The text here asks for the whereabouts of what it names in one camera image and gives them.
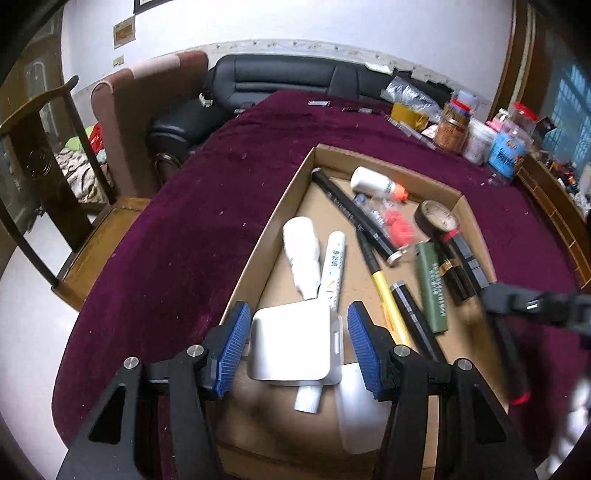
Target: green lighter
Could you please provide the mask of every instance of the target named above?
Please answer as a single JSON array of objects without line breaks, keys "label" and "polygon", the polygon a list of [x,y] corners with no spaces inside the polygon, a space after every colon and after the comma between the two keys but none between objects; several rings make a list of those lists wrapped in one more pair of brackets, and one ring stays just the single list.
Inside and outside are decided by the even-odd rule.
[{"label": "green lighter", "polygon": [[435,246],[431,242],[420,242],[416,244],[415,250],[417,278],[421,286],[425,317],[433,333],[446,332],[447,313]]}]

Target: red lid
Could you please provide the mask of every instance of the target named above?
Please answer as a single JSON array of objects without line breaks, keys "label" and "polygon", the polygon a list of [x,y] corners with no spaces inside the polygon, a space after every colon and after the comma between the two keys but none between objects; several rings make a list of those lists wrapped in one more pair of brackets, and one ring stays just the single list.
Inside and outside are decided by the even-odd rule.
[{"label": "red lid", "polygon": [[464,110],[468,113],[470,113],[470,106],[466,105],[465,103],[460,102],[459,100],[452,98],[449,103],[453,103],[455,106],[457,106],[460,110]]},{"label": "red lid", "polygon": [[527,108],[523,103],[513,102],[513,106],[515,107],[515,110],[517,110],[519,113],[523,113],[523,115],[525,115],[532,122],[538,121],[538,116],[529,108]]}]

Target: window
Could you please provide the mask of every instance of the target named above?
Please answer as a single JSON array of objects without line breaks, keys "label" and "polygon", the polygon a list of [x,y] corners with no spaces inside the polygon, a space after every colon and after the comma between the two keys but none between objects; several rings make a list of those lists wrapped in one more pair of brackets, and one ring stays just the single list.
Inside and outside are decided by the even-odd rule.
[{"label": "window", "polygon": [[553,76],[558,88],[550,118],[557,128],[546,136],[543,148],[559,161],[572,161],[580,174],[591,161],[591,82],[573,63]]}]

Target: purple tablecloth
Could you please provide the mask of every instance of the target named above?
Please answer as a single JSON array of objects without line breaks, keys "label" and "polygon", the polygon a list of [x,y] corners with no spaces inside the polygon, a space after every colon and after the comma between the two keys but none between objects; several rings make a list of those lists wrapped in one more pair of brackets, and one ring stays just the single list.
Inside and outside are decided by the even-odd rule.
[{"label": "purple tablecloth", "polygon": [[[379,115],[342,112],[357,102],[277,92],[228,122],[168,182],[117,247],[67,344],[53,417],[69,445],[123,360],[173,357],[219,322],[267,219],[318,143],[401,165],[465,194],[499,281],[576,291],[573,266],[520,186],[492,187],[485,170],[403,136]],[[535,460],[545,457],[566,395],[588,355],[576,335],[512,319],[532,399],[511,409]]]}]

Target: framed picture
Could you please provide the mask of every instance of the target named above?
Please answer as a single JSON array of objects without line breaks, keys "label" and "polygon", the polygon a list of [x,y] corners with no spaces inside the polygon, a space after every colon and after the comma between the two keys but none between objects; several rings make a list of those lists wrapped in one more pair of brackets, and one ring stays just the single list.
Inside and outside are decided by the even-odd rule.
[{"label": "framed picture", "polygon": [[135,40],[135,15],[113,27],[113,45],[119,48],[130,41]]},{"label": "framed picture", "polygon": [[134,14],[140,14],[141,12],[145,12],[152,7],[157,7],[166,2],[170,2],[170,0],[134,0]]}]

